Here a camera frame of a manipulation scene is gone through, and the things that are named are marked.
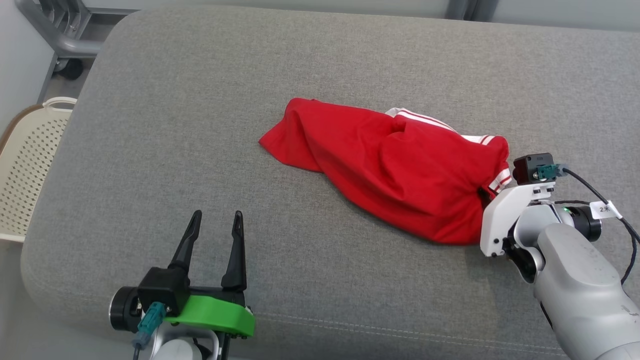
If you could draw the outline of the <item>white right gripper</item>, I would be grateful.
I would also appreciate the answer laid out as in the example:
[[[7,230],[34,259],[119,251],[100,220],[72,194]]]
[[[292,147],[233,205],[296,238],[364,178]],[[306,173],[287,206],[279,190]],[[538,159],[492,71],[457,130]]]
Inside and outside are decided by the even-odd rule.
[[[480,250],[487,257],[502,256],[502,241],[531,202],[552,196],[556,183],[527,184],[503,189],[496,198],[490,187],[477,191],[482,207]]]

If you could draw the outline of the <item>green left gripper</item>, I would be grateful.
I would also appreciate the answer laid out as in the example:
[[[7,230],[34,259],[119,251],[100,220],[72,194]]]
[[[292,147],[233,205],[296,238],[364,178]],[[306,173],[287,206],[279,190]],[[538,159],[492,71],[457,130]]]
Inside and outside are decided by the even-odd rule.
[[[202,211],[195,210],[168,266],[189,273],[194,244],[201,230]],[[226,333],[232,337],[254,336],[256,319],[246,306],[247,265],[243,213],[236,210],[231,227],[233,244],[221,287],[196,286],[190,289],[186,305],[178,316],[166,316],[170,324]]]

